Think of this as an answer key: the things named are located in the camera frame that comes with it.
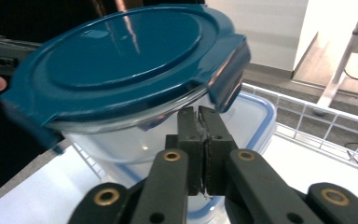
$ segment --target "food container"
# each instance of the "food container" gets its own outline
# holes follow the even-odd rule
[[[207,97],[203,97],[192,106],[197,108],[198,105],[211,105],[211,103]],[[277,127],[275,121],[276,110],[274,106],[262,97],[243,91],[240,92],[228,112],[221,114],[220,117],[223,122],[225,122],[226,127],[230,130],[230,133],[239,148],[251,149],[260,154],[263,154],[267,149],[271,136],[275,133]],[[176,125],[175,114],[169,119],[172,126]],[[153,134],[157,136],[165,136],[166,131],[166,129],[156,129]],[[152,166],[154,156],[137,162],[111,162],[94,154],[94,152],[98,153],[100,150],[97,147],[90,145],[90,142],[92,141],[90,141],[85,134],[67,133],[65,136],[68,139],[71,139],[72,142],[80,143],[79,145],[81,146],[87,146],[88,153],[91,153],[92,155],[91,157],[106,171],[107,176],[105,179],[108,181],[119,181],[124,185],[131,186],[145,178]],[[84,148],[79,145],[75,144],[77,150],[84,150]],[[219,220],[225,219],[224,217],[219,216],[221,213],[225,213],[224,197],[199,195],[197,197],[190,196],[188,201],[187,223],[207,223],[216,216],[219,217]]]
[[[1,100],[43,145],[53,147],[62,133],[130,187],[147,176],[165,135],[177,132],[178,109],[206,105],[233,113],[249,61],[245,36],[216,10],[139,7],[43,44],[20,64]],[[211,204],[199,198],[190,200],[190,212]]]

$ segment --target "white table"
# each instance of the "white table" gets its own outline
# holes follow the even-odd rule
[[[358,168],[274,135],[263,155],[295,189],[330,182],[358,196]],[[0,199],[2,223],[66,223],[99,179],[72,147]]]

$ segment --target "white wire rack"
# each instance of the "white wire rack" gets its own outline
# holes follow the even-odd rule
[[[276,135],[317,148],[331,157],[352,162],[358,166],[358,116],[332,108],[321,108],[314,103],[291,96],[242,84],[242,90],[270,100],[277,109]],[[314,111],[323,112],[320,117]],[[106,173],[81,147],[74,147],[99,178]]]

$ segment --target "white wall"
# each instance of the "white wall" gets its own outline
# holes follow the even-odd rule
[[[313,38],[319,32],[321,23],[325,20],[325,8],[321,8],[322,1],[323,0],[310,0],[308,3],[293,70],[296,69]]]
[[[251,63],[287,71],[294,70],[309,0],[206,0],[205,2],[208,7],[228,15],[234,22],[238,34],[248,36],[252,53]]]

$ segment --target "brass screw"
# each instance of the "brass screw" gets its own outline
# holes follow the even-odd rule
[[[336,189],[322,189],[322,196],[330,203],[347,206],[350,204],[350,199],[341,191]]]
[[[101,189],[94,196],[94,202],[100,206],[107,206],[115,203],[120,197],[120,193],[116,189]]]
[[[238,157],[243,161],[252,161],[255,159],[255,155],[248,151],[240,151]]]
[[[180,159],[180,154],[174,151],[169,151],[164,154],[164,160],[166,161],[178,161]]]

